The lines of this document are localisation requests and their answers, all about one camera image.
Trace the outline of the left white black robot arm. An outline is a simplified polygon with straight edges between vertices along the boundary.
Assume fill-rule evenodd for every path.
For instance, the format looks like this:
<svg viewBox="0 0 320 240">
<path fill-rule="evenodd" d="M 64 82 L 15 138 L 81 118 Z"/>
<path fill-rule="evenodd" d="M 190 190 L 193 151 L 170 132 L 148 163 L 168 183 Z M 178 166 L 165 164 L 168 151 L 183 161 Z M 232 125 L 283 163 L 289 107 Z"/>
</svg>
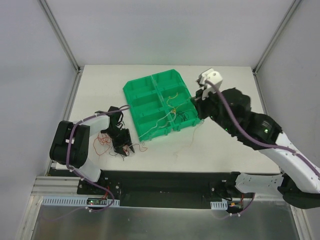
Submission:
<svg viewBox="0 0 320 240">
<path fill-rule="evenodd" d="M 99 195 L 105 191 L 106 183 L 102 170 L 89 158 L 90 137 L 106 134 L 115 153 L 126 157 L 125 148 L 134 152 L 130 131 L 122 126 L 124 111 L 129 105 L 111 106 L 108 111 L 96 111 L 76 123 L 61 121 L 50 147 L 49 157 L 89 181 L 88 188 Z"/>
</svg>

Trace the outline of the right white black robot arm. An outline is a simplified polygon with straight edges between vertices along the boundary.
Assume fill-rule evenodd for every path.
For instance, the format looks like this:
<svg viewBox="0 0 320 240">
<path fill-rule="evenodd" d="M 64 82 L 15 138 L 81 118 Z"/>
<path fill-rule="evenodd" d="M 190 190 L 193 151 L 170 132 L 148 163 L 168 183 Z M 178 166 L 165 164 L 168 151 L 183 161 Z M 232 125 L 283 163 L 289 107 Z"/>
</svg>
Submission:
<svg viewBox="0 0 320 240">
<path fill-rule="evenodd" d="M 220 93 L 196 91 L 191 98 L 197 116 L 216 122 L 231 137 L 243 145 L 267 156 L 281 169 L 275 175 L 230 173 L 231 178 L 221 185 L 227 198 L 239 194 L 267 194 L 281 196 L 299 209 L 320 206 L 320 169 L 298 152 L 282 127 L 270 116 L 251 110 L 251 98 L 236 88 Z"/>
</svg>

